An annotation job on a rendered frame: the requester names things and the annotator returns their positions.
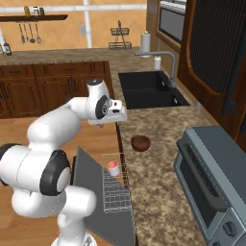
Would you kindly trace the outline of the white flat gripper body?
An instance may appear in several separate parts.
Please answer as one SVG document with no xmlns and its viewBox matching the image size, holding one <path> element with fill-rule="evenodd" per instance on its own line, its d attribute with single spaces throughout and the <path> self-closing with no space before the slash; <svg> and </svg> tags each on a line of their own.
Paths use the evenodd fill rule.
<svg viewBox="0 0 246 246">
<path fill-rule="evenodd" d="M 127 120 L 127 113 L 124 109 L 120 110 L 110 110 L 108 113 L 102 118 L 97 120 L 88 120 L 90 125 L 101 125 L 113 122 L 120 122 Z"/>
</svg>

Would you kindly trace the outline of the brown bowl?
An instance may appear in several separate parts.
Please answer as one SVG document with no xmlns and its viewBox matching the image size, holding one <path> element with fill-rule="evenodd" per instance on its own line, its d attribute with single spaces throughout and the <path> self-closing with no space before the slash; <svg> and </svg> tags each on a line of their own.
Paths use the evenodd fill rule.
<svg viewBox="0 0 246 246">
<path fill-rule="evenodd" d="M 132 147 L 138 152 L 145 152 L 151 145 L 150 139 L 145 135 L 135 135 L 131 139 Z"/>
</svg>

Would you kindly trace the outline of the white cup red inside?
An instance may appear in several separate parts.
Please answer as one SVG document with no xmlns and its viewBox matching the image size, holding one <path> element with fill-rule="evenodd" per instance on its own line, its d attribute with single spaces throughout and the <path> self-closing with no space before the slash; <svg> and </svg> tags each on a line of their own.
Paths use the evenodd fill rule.
<svg viewBox="0 0 246 246">
<path fill-rule="evenodd" d="M 119 164 L 116 160 L 110 161 L 108 163 L 108 170 L 112 176 L 117 176 L 120 174 Z"/>
</svg>

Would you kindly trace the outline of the grey dishwasher door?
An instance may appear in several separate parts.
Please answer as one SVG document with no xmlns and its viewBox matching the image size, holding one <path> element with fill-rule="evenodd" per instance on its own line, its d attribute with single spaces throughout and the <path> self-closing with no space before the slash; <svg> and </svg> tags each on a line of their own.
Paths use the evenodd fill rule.
<svg viewBox="0 0 246 246">
<path fill-rule="evenodd" d="M 92 190 L 97 197 L 95 211 L 85 218 L 86 227 L 113 246 L 135 246 L 133 210 L 104 212 L 102 166 L 83 149 L 73 162 L 73 185 Z"/>
</svg>

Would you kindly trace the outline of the brown cupboard door dark panel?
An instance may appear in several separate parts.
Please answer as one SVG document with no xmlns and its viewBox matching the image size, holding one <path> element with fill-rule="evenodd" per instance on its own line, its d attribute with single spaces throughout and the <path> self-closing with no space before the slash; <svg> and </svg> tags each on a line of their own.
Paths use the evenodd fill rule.
<svg viewBox="0 0 246 246">
<path fill-rule="evenodd" d="M 233 100 L 233 114 L 223 102 L 234 60 L 246 29 L 246 0 L 187 0 L 178 78 L 224 130 L 246 144 L 246 50 Z"/>
</svg>

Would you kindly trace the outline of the black sink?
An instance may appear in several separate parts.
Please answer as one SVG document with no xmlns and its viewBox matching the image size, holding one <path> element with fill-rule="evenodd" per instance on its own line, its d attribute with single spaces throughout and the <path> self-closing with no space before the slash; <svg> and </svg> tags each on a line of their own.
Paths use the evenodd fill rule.
<svg viewBox="0 0 246 246">
<path fill-rule="evenodd" d="M 162 71 L 119 73 L 118 77 L 128 110 L 189 105 Z"/>
</svg>

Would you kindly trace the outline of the brown cupboard run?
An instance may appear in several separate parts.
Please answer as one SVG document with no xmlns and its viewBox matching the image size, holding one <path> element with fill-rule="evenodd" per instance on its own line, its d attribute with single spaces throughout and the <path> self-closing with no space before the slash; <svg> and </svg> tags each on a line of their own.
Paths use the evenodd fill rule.
<svg viewBox="0 0 246 246">
<path fill-rule="evenodd" d="M 88 96 L 86 82 L 95 78 L 114 98 L 107 61 L 0 65 L 0 118 L 41 116 L 72 97 Z"/>
</svg>

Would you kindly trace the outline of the white paper towel roll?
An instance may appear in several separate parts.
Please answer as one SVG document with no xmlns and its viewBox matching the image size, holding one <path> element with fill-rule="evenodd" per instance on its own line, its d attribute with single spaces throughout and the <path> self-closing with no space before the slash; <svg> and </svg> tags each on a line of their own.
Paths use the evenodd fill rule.
<svg viewBox="0 0 246 246">
<path fill-rule="evenodd" d="M 150 45 L 151 45 L 151 35 L 145 31 L 141 35 L 140 40 L 140 52 L 144 53 L 144 58 L 148 58 L 147 52 L 150 51 Z"/>
</svg>

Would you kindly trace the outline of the grey tap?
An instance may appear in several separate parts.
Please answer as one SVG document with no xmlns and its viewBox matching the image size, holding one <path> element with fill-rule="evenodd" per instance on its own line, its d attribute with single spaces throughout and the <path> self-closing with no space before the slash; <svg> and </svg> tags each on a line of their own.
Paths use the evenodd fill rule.
<svg viewBox="0 0 246 246">
<path fill-rule="evenodd" d="M 175 77 L 175 56 L 169 51 L 156 51 L 156 52 L 147 52 L 148 57 L 150 56 L 169 56 L 171 58 L 171 70 L 168 77 L 168 82 L 172 87 L 177 87 L 176 77 Z M 135 56 L 144 57 L 144 53 L 135 52 Z"/>
</svg>

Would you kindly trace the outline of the hanging grey ladle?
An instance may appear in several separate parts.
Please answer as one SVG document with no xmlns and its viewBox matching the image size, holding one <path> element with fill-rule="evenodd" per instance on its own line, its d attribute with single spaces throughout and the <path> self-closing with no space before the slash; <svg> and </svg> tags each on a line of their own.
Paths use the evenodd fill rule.
<svg viewBox="0 0 246 246">
<path fill-rule="evenodd" d="M 35 43 L 36 40 L 34 39 L 34 35 L 33 35 L 33 30 L 32 30 L 31 23 L 29 23 L 29 30 L 30 30 L 30 34 L 31 34 L 30 42 L 31 42 L 31 43 Z"/>
</svg>

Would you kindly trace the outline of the grey microwave oven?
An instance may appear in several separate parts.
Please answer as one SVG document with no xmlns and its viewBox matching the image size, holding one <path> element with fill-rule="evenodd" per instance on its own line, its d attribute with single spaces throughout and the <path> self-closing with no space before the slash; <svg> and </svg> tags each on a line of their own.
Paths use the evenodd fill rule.
<svg viewBox="0 0 246 246">
<path fill-rule="evenodd" d="M 159 30 L 178 43 L 182 42 L 186 0 L 160 0 Z"/>
</svg>

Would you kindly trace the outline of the hanging grey spatula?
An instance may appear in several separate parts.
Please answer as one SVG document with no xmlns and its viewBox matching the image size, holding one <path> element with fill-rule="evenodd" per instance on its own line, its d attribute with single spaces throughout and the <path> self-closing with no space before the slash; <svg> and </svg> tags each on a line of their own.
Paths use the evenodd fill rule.
<svg viewBox="0 0 246 246">
<path fill-rule="evenodd" d="M 22 28 L 21 28 L 21 24 L 18 23 L 18 26 L 19 26 L 19 30 L 20 30 L 20 34 L 21 34 L 21 41 L 24 44 L 25 43 L 25 37 L 24 37 L 23 31 L 22 31 Z"/>
</svg>

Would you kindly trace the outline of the grey toaster oven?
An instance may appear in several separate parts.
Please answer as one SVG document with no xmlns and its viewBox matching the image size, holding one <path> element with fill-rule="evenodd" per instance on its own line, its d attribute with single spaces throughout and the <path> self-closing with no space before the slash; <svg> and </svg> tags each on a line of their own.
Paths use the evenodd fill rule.
<svg viewBox="0 0 246 246">
<path fill-rule="evenodd" d="M 198 188 L 189 190 L 193 183 L 185 182 L 178 148 L 174 169 L 207 246 L 246 246 L 246 153 L 219 126 L 187 129 L 181 139 L 191 147 L 227 205 L 225 212 L 216 211 L 201 194 L 192 196 Z M 234 237 L 223 230 L 229 221 L 235 225 Z"/>
</svg>

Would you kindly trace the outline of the dark bottle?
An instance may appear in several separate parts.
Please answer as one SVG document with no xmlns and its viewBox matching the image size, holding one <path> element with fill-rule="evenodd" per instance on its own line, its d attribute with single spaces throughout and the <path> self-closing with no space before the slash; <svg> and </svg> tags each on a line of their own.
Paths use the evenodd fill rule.
<svg viewBox="0 0 246 246">
<path fill-rule="evenodd" d="M 11 56 L 12 55 L 12 50 L 10 45 L 7 43 L 7 41 L 4 39 L 4 49 L 5 49 L 5 53 L 7 56 Z"/>
</svg>

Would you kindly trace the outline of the dark wooden shelf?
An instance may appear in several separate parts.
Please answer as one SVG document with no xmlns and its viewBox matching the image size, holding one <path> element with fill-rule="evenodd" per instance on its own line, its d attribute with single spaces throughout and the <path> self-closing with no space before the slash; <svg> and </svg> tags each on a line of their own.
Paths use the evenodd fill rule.
<svg viewBox="0 0 246 246">
<path fill-rule="evenodd" d="M 47 15 L 10 15 L 0 16 L 0 22 L 38 22 L 38 21 L 56 21 L 65 20 L 68 14 L 47 14 Z"/>
</svg>

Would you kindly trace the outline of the dark toaster oven knob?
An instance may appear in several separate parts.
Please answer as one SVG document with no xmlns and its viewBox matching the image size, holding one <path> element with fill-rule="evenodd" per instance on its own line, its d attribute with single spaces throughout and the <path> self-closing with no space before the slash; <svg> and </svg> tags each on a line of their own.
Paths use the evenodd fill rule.
<svg viewBox="0 0 246 246">
<path fill-rule="evenodd" d="M 223 230 L 227 236 L 234 237 L 236 234 L 235 225 L 233 222 L 229 221 L 223 225 Z"/>
</svg>

